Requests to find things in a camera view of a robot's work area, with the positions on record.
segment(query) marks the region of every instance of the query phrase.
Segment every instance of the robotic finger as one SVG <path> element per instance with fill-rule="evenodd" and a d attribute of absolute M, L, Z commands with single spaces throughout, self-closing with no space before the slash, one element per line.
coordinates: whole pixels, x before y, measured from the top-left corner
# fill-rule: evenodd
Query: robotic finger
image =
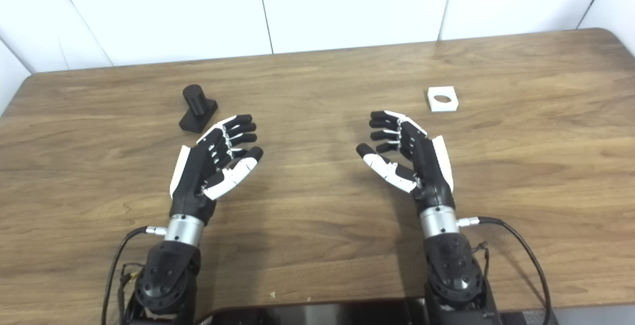
<path fill-rule="evenodd" d="M 230 169 L 223 169 L 222 173 L 213 174 L 206 179 L 205 190 L 203 191 L 205 196 L 210 200 L 216 200 L 236 187 L 258 165 L 262 155 L 263 150 L 258 146 L 254 146 Z"/>
<path fill-rule="evenodd" d="M 415 171 L 375 153 L 368 144 L 359 144 L 357 153 L 375 173 L 397 189 L 411 192 L 417 186 Z"/>

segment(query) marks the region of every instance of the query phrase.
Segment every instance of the black cable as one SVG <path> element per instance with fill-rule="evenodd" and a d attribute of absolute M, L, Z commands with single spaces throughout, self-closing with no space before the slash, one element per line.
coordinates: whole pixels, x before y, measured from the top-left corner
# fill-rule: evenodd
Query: black cable
<path fill-rule="evenodd" d="M 529 258 L 531 258 L 531 262 L 536 267 L 536 271 L 538 271 L 538 277 L 540 277 L 540 282 L 542 283 L 542 291 L 545 294 L 545 320 L 542 322 L 543 325 L 549 325 L 549 320 L 551 320 L 551 295 L 549 294 L 549 286 L 547 286 L 547 278 L 545 277 L 545 272 L 542 270 L 536 255 L 533 254 L 533 251 L 529 247 L 529 244 L 522 238 L 522 236 L 512 228 L 512 226 L 508 225 L 502 219 L 493 218 L 493 217 L 478 217 L 479 223 L 491 223 L 493 225 L 499 225 L 505 227 L 511 234 L 518 239 L 518 242 L 522 244 L 524 250 L 526 250 Z"/>
<path fill-rule="evenodd" d="M 113 258 L 113 264 L 111 264 L 111 270 L 108 272 L 108 279 L 106 280 L 106 290 L 104 292 L 104 302 L 102 303 L 102 325 L 106 325 L 106 315 L 108 313 L 108 302 L 111 297 L 111 287 L 113 286 L 113 277 L 115 275 L 115 270 L 117 268 L 117 262 L 121 257 L 121 252 L 123 251 L 126 243 L 130 241 L 130 239 L 136 235 L 145 234 L 148 226 L 139 227 L 134 230 L 131 230 L 125 237 L 123 237 L 119 248 L 115 252 L 115 257 Z"/>

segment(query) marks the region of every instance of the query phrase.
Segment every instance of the black cylindrical object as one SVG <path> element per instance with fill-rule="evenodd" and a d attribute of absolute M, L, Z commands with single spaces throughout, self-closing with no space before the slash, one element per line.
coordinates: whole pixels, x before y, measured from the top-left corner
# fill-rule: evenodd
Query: black cylindrical object
<path fill-rule="evenodd" d="M 209 104 L 200 85 L 190 84 L 183 90 L 183 96 L 195 116 L 200 117 L 209 111 Z"/>

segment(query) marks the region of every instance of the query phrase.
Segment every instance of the wire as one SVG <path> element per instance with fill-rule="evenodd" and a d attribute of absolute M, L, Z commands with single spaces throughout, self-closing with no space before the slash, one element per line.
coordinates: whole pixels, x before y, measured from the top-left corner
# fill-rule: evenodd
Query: wire
<path fill-rule="evenodd" d="M 487 275 L 490 273 L 490 249 L 487 247 L 487 242 L 481 242 L 478 246 L 472 248 L 472 253 L 476 253 L 480 250 L 485 251 L 485 271 L 483 271 L 483 278 L 487 280 Z"/>
<path fill-rule="evenodd" d="M 531 262 L 536 267 L 536 271 L 538 271 L 538 277 L 540 277 L 540 282 L 542 283 L 542 291 L 545 294 L 545 320 L 542 322 L 543 325 L 548 325 L 551 320 L 551 295 L 549 294 L 549 286 L 547 286 L 547 278 L 545 277 L 545 272 L 542 270 L 536 255 L 533 254 L 533 251 L 529 247 L 529 244 L 522 238 L 522 236 L 512 228 L 512 226 L 508 225 L 502 219 L 493 218 L 493 217 L 478 217 L 479 223 L 490 223 L 493 225 L 499 225 L 505 227 L 511 234 L 518 239 L 518 242 L 522 244 L 524 250 L 527 251 L 529 258 L 531 258 Z"/>
<path fill-rule="evenodd" d="M 130 239 L 136 235 L 147 233 L 148 226 L 139 227 L 134 230 L 131 230 L 123 239 L 121 240 L 119 248 L 115 252 L 115 257 L 113 258 L 113 264 L 111 264 L 111 270 L 108 272 L 108 278 L 106 280 L 106 290 L 104 292 L 104 302 L 102 303 L 102 325 L 106 325 L 106 315 L 108 313 L 108 302 L 111 297 L 111 287 L 113 286 L 113 277 L 115 275 L 115 270 L 117 268 L 117 262 L 121 257 L 121 252 L 123 251 L 126 243 L 130 241 Z"/>

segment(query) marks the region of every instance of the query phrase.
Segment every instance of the cable connector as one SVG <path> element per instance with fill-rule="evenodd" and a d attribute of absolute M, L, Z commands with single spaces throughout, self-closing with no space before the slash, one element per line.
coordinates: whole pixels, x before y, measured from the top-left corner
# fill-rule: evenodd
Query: cable connector
<path fill-rule="evenodd" d="M 466 217 L 456 221 L 456 225 L 459 227 L 469 227 L 478 225 L 479 223 L 481 223 L 481 220 L 478 219 L 478 217 Z"/>
<path fill-rule="evenodd" d="M 165 236 L 168 233 L 168 228 L 148 226 L 148 228 L 145 229 L 145 232 L 151 235 Z"/>

